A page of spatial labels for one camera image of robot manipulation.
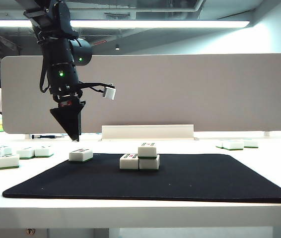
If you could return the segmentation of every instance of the screwdriver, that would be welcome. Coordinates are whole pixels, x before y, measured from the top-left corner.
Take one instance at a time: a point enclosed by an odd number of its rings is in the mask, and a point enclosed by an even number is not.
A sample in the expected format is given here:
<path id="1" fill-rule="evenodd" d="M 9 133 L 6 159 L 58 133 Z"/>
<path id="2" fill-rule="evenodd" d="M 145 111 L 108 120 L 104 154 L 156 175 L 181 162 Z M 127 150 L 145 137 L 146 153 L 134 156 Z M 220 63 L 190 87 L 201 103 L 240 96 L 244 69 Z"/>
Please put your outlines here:
<path id="1" fill-rule="evenodd" d="M 32 139 L 41 139 L 41 138 L 49 138 L 49 139 L 55 139 L 55 138 L 62 138 L 64 136 L 56 136 L 56 135 L 31 135 Z"/>

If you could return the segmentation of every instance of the ceiling light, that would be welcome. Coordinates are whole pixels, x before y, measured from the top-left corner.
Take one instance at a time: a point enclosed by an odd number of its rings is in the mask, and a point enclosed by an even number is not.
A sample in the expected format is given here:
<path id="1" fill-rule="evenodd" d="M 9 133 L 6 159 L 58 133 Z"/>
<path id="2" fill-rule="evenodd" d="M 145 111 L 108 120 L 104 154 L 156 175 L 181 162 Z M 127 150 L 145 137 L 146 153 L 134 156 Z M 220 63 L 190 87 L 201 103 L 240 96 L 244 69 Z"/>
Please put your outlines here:
<path id="1" fill-rule="evenodd" d="M 32 27 L 29 20 L 0 20 L 0 27 Z"/>
<path id="2" fill-rule="evenodd" d="M 114 21 L 72 20 L 72 27 L 132 29 L 132 28 L 243 28 L 249 21 Z M 29 20 L 0 20 L 0 27 L 31 27 Z"/>

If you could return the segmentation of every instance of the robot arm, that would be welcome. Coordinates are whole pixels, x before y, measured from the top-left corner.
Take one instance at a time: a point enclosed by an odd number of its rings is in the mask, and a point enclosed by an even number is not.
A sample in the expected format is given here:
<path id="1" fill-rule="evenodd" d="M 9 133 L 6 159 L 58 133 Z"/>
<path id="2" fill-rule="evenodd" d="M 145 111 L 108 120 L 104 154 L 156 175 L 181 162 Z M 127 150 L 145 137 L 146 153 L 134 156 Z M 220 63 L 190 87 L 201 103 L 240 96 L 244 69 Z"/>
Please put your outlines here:
<path id="1" fill-rule="evenodd" d="M 62 0 L 16 0 L 30 19 L 38 44 L 43 54 L 40 90 L 48 89 L 57 108 L 50 113 L 72 140 L 79 141 L 81 134 L 81 110 L 85 101 L 80 98 L 83 88 L 91 88 L 103 93 L 103 97 L 114 99 L 115 87 L 103 83 L 82 83 L 76 66 L 87 65 L 92 58 L 90 44 L 78 38 L 78 33 L 70 25 L 70 11 Z M 48 87 L 43 89 L 47 74 Z"/>

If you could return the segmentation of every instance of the white table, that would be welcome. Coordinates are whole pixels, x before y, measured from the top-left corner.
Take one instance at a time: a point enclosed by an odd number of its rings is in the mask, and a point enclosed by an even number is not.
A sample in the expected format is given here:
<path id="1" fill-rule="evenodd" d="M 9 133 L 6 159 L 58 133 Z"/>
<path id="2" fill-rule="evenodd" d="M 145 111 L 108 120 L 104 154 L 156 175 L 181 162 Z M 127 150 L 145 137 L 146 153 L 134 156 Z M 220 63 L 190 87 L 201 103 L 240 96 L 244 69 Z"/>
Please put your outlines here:
<path id="1" fill-rule="evenodd" d="M 200 140 L 156 141 L 158 153 L 228 154 L 281 187 L 281 132 L 256 137 L 259 149 L 226 151 L 214 146 L 221 133 L 196 133 Z M 53 145 L 50 158 L 21 160 L 19 169 L 0 171 L 0 229 L 7 228 L 143 228 L 143 227 L 240 227 L 281 226 L 281 204 L 218 203 L 135 200 L 73 200 L 3 198 L 1 193 L 68 158 L 69 151 L 92 148 L 94 153 L 136 153 L 140 141 L 100 141 L 85 134 L 80 142 L 60 139 L 24 139 L 0 133 L 0 145 L 13 149 Z"/>

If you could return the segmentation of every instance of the black mouse pad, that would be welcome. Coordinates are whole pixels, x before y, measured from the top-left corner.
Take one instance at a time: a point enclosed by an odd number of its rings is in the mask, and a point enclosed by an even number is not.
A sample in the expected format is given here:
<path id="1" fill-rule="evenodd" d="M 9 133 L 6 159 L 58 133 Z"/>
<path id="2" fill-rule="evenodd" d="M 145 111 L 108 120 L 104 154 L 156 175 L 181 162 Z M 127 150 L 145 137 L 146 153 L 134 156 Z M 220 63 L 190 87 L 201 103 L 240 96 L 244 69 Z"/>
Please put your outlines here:
<path id="1" fill-rule="evenodd" d="M 122 154 L 68 160 L 2 194 L 14 198 L 281 203 L 281 188 L 231 156 L 161 154 L 158 171 L 121 171 Z"/>

